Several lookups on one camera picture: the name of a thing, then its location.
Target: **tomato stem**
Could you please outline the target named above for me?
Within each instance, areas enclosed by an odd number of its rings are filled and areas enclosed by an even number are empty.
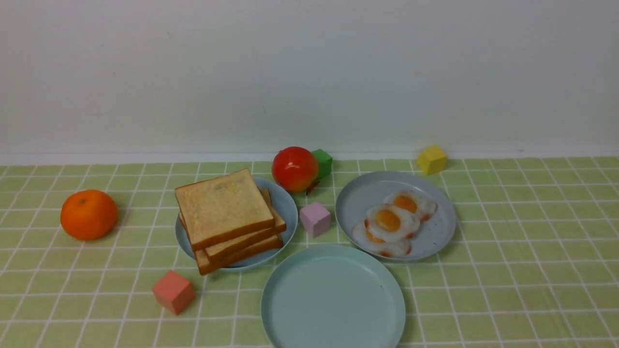
[[[314,191],[318,184],[320,184],[320,181],[314,181],[312,184],[310,184],[308,189],[305,191],[305,196],[309,195],[312,191]]]

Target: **green checkered tablecloth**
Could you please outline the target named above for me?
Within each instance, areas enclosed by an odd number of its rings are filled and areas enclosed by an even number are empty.
[[[201,277],[176,244],[172,190],[245,167],[272,179],[269,162],[0,167],[0,346],[269,347],[259,302],[276,264],[349,243],[335,224],[312,240],[299,227],[272,264]],[[385,169],[422,175],[408,160],[335,161],[295,201],[333,213],[347,182]],[[426,180],[451,198],[459,226],[439,255],[387,264],[407,304],[401,347],[618,346],[619,158],[451,160]],[[79,243],[59,210],[89,188],[109,192],[121,218]],[[179,316],[150,292],[170,269],[197,292]]]

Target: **orange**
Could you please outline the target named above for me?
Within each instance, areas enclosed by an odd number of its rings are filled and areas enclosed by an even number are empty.
[[[70,195],[60,211],[64,231],[78,240],[95,240],[108,234],[118,220],[118,206],[103,191],[87,189]]]

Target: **toast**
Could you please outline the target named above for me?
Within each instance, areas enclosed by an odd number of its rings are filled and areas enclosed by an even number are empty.
[[[265,228],[264,230],[242,235],[223,243],[208,246],[205,251],[209,260],[213,262],[224,260],[230,254],[241,251],[261,240],[286,231],[286,221],[284,221],[273,207],[269,208],[273,216],[275,216],[274,227]]]
[[[264,198],[264,201],[270,207],[271,206],[271,192],[269,192],[269,189],[263,188],[260,190],[260,193],[262,194],[262,198]]]
[[[174,191],[194,251],[275,226],[247,168]]]
[[[217,261],[217,262],[209,261],[209,258],[206,255],[206,252],[204,250],[198,250],[195,252],[197,268],[200,272],[200,275],[204,276],[222,267],[229,266],[233,263],[237,263],[241,260],[250,258],[254,255],[263,253],[271,249],[281,248],[283,246],[284,246],[284,241],[282,240],[282,236],[277,234],[263,241],[259,241],[258,243],[251,245],[241,251],[237,251],[236,253],[230,254],[225,259],[221,261]]]
[[[270,207],[271,206],[271,193],[269,192],[268,188],[263,188],[260,190],[260,194],[262,195],[262,198],[264,198],[264,201],[267,203],[267,205]],[[181,225],[183,225],[183,228],[185,229],[185,231],[187,231],[187,223],[185,222],[185,217],[183,216],[182,212],[178,212],[178,219],[181,221]]]

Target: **toy food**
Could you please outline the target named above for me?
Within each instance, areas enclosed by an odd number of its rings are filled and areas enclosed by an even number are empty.
[[[302,207],[299,216],[305,232],[311,238],[320,236],[331,226],[331,213],[318,202]]]
[[[412,238],[420,225],[417,216],[389,204],[372,207],[365,215],[364,225],[368,232],[388,243]]]
[[[447,155],[438,145],[427,147],[417,157],[417,164],[425,175],[432,175],[445,170]]]
[[[286,222],[248,168],[181,186],[175,196],[202,275],[284,246]]]
[[[108,234],[118,220],[112,197],[97,189],[70,195],[60,211],[64,231],[78,240],[95,240]]]
[[[418,197],[409,191],[392,193],[384,202],[415,214],[421,221],[428,221],[436,212],[435,202],[426,197]]]
[[[271,173],[275,182],[286,191],[306,191],[306,194],[310,194],[318,183],[318,161],[302,147],[287,147],[275,155]]]
[[[352,230],[352,238],[362,247],[371,253],[376,253],[386,258],[397,258],[410,253],[410,242],[406,239],[395,243],[386,243],[384,240],[377,240],[367,231],[362,222],[356,224]]]

